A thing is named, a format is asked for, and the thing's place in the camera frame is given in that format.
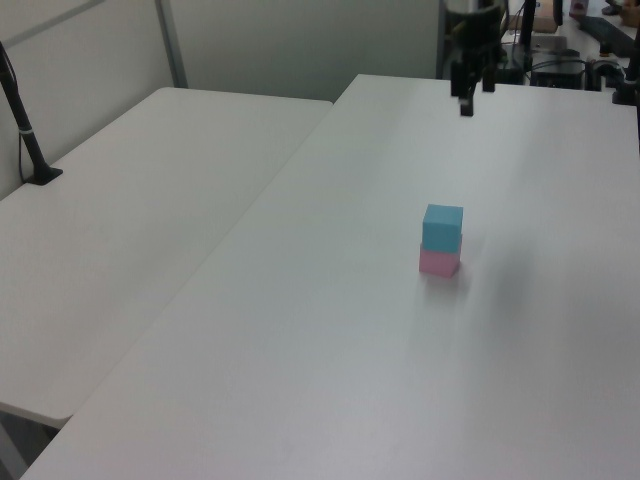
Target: pink object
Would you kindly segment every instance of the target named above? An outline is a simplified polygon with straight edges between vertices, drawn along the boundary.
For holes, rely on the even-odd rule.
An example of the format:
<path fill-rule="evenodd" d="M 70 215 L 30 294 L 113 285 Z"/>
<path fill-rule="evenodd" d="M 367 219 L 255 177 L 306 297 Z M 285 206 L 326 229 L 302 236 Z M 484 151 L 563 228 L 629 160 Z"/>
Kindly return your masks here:
<path fill-rule="evenodd" d="M 460 251 L 462 250 L 462 240 L 458 253 L 433 252 L 424 250 L 420 245 L 420 271 L 430 273 L 439 277 L 451 278 L 460 267 Z"/>

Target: cube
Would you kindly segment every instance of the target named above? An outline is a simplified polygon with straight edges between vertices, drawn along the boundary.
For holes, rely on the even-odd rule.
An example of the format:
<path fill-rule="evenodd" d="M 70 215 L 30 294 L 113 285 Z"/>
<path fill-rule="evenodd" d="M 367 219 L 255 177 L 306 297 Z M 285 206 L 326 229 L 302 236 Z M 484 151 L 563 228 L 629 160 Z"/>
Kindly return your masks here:
<path fill-rule="evenodd" d="M 422 220 L 422 248 L 456 253 L 462 241 L 462 207 L 429 205 Z"/>
<path fill-rule="evenodd" d="M 420 267 L 422 273 L 430 273 L 439 277 L 451 278 L 460 267 L 460 252 L 462 241 L 456 253 L 434 252 L 425 250 L 420 245 Z"/>

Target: black pole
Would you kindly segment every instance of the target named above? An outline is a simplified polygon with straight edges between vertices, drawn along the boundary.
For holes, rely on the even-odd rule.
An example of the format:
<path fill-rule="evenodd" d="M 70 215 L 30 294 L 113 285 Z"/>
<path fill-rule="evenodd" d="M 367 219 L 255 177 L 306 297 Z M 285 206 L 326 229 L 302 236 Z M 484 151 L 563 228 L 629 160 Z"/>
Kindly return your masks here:
<path fill-rule="evenodd" d="M 9 106 L 13 112 L 13 116 L 18 124 L 18 131 L 24 144 L 27 147 L 31 161 L 33 162 L 33 176 L 26 180 L 27 183 L 33 183 L 35 185 L 46 185 L 54 178 L 62 174 L 62 170 L 58 168 L 52 168 L 47 165 L 42 156 L 42 151 L 36 140 L 36 135 L 33 133 L 31 122 L 22 104 L 22 99 L 18 93 L 18 85 L 16 79 L 13 77 L 12 69 L 9 64 L 9 57 L 7 52 L 0 42 L 0 83 L 2 83 L 2 89 L 7 96 Z"/>
<path fill-rule="evenodd" d="M 638 123 L 638 154 L 640 154 L 640 95 L 636 95 L 636 122 Z"/>
<path fill-rule="evenodd" d="M 553 0 L 553 21 L 561 26 L 564 23 L 562 15 L 562 0 Z"/>
<path fill-rule="evenodd" d="M 525 0 L 522 10 L 522 29 L 520 31 L 520 44 L 524 46 L 525 53 L 531 47 L 531 32 L 533 32 L 533 20 L 536 16 L 536 0 Z"/>
<path fill-rule="evenodd" d="M 629 68 L 620 84 L 613 92 L 613 103 L 617 105 L 636 105 L 636 83 L 640 68 L 640 29 L 636 31 L 633 52 L 629 60 Z"/>

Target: white tabletop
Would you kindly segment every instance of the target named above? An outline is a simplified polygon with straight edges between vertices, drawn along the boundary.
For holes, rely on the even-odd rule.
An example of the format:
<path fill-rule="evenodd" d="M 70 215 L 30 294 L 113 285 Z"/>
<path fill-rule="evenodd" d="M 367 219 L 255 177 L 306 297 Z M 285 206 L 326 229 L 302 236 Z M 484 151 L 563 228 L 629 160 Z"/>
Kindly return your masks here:
<path fill-rule="evenodd" d="M 358 77 L 25 479 L 636 478 L 635 110 L 458 112 Z M 465 207 L 450 281 L 427 203 Z"/>
<path fill-rule="evenodd" d="M 159 90 L 0 202 L 0 409 L 73 415 L 330 106 Z"/>

